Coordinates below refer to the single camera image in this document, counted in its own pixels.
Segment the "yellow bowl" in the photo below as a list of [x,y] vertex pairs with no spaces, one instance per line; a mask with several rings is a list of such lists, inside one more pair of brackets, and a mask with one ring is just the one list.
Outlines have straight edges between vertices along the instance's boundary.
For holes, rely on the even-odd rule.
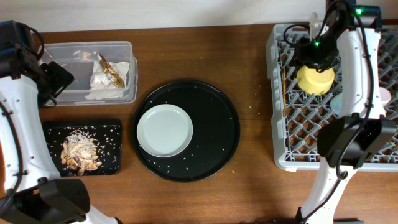
[[314,68],[301,67],[297,72],[299,87],[308,94],[322,95],[329,91],[335,79],[332,68],[317,72]]

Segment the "white paper napkin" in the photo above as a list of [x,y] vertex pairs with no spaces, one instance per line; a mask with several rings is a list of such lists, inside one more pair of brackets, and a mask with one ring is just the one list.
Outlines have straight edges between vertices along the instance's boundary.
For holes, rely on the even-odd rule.
[[[120,77],[127,83],[127,73],[129,62],[110,62],[113,69],[119,73]],[[117,88],[104,73],[99,61],[93,62],[93,73],[90,77],[90,93],[85,96],[87,100],[103,100],[108,98],[121,98],[124,90]]]

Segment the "blue cup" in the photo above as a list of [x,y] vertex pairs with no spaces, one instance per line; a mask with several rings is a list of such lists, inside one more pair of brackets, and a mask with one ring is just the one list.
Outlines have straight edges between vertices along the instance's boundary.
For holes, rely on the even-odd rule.
[[338,95],[333,97],[330,101],[330,108],[335,112],[337,117],[339,117],[341,113],[342,101],[343,101],[342,93],[339,93]]

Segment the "gold foil wrapper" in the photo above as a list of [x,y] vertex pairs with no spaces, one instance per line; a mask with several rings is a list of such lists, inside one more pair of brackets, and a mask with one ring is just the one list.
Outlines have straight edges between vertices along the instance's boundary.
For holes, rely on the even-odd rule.
[[113,69],[111,64],[101,54],[98,54],[98,55],[100,57],[99,64],[101,65],[101,67],[102,67],[104,73],[107,75],[107,77],[113,82],[113,84],[117,88],[124,88],[125,82],[120,77],[119,73]]

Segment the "pink cup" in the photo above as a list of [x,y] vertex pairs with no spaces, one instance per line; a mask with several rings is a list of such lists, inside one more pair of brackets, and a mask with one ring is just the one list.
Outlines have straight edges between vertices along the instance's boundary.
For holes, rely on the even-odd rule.
[[386,88],[380,87],[379,88],[380,99],[382,106],[385,107],[391,101],[391,93]]

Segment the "peanut shells and rice scraps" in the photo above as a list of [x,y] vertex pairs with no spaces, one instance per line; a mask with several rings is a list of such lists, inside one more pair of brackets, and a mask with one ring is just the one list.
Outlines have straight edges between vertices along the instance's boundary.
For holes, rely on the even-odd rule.
[[94,141],[95,139],[88,132],[72,131],[62,144],[61,163],[77,171],[79,176],[83,176],[85,172],[97,170],[102,166],[102,162]]

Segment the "grey plate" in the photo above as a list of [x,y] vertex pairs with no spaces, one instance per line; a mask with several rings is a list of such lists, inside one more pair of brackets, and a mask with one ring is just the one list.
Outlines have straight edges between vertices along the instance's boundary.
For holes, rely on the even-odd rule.
[[190,144],[193,122],[178,106],[157,105],[139,118],[136,134],[146,153],[161,158],[173,157]]

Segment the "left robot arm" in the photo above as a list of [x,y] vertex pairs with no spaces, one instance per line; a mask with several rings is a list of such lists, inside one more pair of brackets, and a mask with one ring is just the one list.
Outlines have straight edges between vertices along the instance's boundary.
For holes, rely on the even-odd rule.
[[90,203],[80,179],[63,179],[50,157],[39,117],[41,89],[73,80],[59,64],[36,65],[1,78],[1,147],[6,165],[1,219],[9,223],[120,223]]

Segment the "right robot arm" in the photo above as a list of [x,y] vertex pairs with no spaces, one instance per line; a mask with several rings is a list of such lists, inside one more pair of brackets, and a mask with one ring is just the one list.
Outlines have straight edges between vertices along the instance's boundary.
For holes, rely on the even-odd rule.
[[395,135],[397,125],[386,118],[380,99],[378,48],[382,19],[378,6],[356,1],[326,2],[320,30],[305,26],[309,38],[293,44],[291,66],[324,72],[341,60],[343,99],[339,118],[319,130],[320,168],[296,223],[333,223],[348,181]]

